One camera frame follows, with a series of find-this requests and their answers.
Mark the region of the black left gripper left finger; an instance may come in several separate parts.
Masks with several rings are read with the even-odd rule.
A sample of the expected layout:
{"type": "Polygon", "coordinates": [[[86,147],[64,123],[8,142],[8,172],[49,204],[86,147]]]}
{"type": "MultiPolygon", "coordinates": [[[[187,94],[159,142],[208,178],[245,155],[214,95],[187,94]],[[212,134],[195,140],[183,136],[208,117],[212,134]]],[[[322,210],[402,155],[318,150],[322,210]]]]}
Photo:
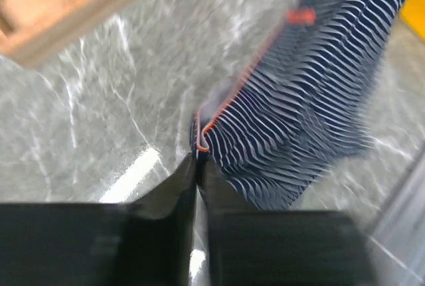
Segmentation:
{"type": "Polygon", "coordinates": [[[196,196],[187,155],[122,203],[1,205],[2,285],[187,285],[196,196]]]}

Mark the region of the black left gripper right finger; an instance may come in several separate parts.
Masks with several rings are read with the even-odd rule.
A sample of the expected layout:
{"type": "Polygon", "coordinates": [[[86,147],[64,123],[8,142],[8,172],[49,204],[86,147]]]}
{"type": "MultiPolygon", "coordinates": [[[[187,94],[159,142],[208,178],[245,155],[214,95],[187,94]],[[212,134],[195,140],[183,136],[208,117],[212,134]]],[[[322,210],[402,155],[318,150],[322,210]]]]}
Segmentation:
{"type": "Polygon", "coordinates": [[[378,285],[365,238],[348,214],[258,210],[212,161],[197,164],[197,184],[211,285],[378,285]]]}

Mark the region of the navy striped underwear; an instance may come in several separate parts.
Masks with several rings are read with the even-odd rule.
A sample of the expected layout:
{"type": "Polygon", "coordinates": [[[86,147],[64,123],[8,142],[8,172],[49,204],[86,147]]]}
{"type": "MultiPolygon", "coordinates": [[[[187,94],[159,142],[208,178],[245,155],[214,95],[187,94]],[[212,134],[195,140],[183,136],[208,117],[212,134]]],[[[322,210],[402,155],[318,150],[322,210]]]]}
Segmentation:
{"type": "Polygon", "coordinates": [[[251,64],[194,113],[190,144],[263,210],[289,208],[369,144],[361,110],[406,0],[299,0],[251,64]]]}

